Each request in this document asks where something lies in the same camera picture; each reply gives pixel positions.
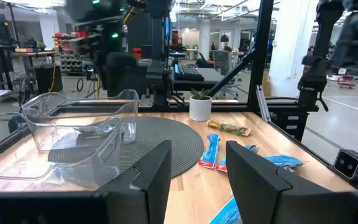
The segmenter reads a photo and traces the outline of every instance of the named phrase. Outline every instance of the metal post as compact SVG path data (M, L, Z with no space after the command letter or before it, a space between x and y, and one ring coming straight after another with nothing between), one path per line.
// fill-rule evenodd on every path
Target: metal post
M258 28L255 40L255 57L252 62L252 73L249 85L248 105L252 110L258 109L256 86L262 84L265 70L267 41L269 39L274 0L261 0L259 6Z
M262 119L266 122L272 122L272 119L270 118L269 109L267 108L264 89L261 85L256 86L256 96L258 98L260 115L262 116Z
M249 54L241 59L241 62L236 65L229 73L227 73L221 81L219 81L212 89L209 91L208 96L213 97L218 91L223 88L226 84L229 83L243 68L245 68L253 59L256 54L257 49L251 49Z
M15 40L16 40L16 41L19 41L19 35L17 34L17 27L16 27L15 16L13 15L12 4L11 4L11 3L7 3L7 5L9 6L9 10L10 10L10 12L11 12L12 26L13 26L13 33L15 34Z

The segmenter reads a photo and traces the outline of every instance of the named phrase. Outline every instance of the camera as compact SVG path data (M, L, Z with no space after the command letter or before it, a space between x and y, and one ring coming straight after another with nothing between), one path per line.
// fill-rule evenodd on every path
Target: camera
M349 182L358 182L358 152L341 149L335 159L334 169Z

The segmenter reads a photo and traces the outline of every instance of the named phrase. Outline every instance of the blue wrapper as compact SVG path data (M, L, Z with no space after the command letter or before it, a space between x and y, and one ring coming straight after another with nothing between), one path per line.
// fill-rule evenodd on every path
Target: blue wrapper
M203 167L214 169L216 159L218 158L219 135L209 134L209 144L203 156L198 161L198 164Z
M240 224L240 211L234 197L216 214L209 224Z
M259 151L259 147L257 147L256 145L249 145L249 146L244 146L244 147L253 153L257 153ZM227 172L226 157L224 159L222 159L222 161L215 167L215 169Z
M276 155L276 156L265 156L264 158L279 167L293 168L302 165L302 162L293 156Z

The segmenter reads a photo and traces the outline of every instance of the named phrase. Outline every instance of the clear plastic bin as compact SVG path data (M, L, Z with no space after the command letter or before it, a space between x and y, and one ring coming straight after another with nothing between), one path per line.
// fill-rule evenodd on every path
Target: clear plastic bin
M97 189L119 175L121 120L37 124L0 114L0 191Z
M115 101L124 103L118 110L111 113L59 113L59 107L76 105L81 103L97 103ZM84 117L106 117L113 116L121 118L123 137L122 143L130 143L136 139L136 122L139 96L135 90L123 90L119 95L99 99L68 99L59 93L45 93L31 99L22 105L23 113L29 120L36 123L55 123L56 119L64 124L76 124L76 118Z

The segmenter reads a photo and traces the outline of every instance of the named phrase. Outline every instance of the snack wrapper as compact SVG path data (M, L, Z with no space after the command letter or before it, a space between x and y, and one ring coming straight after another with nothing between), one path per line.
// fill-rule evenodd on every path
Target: snack wrapper
M234 197L223 206L209 224L241 224L240 211Z
M216 128L221 131L225 131L238 136L248 136L249 133L251 132L250 128L239 127L232 124L220 123L219 121L216 120L209 120L206 122L206 125L211 128Z
M209 144L203 156L198 160L198 165L214 169L218 158L219 135L209 134L207 138L209 139Z
M253 153L258 153L259 151L259 147L257 147L256 145L249 145L249 146L244 146L246 149L252 151ZM222 159L222 161L215 167L216 170L220 170L223 172L227 172L227 167L226 167L226 157L224 159Z
M270 162L273 162L276 166L279 167L294 168L303 165L303 163L299 159L293 156L276 155L276 156L265 156L264 158Z

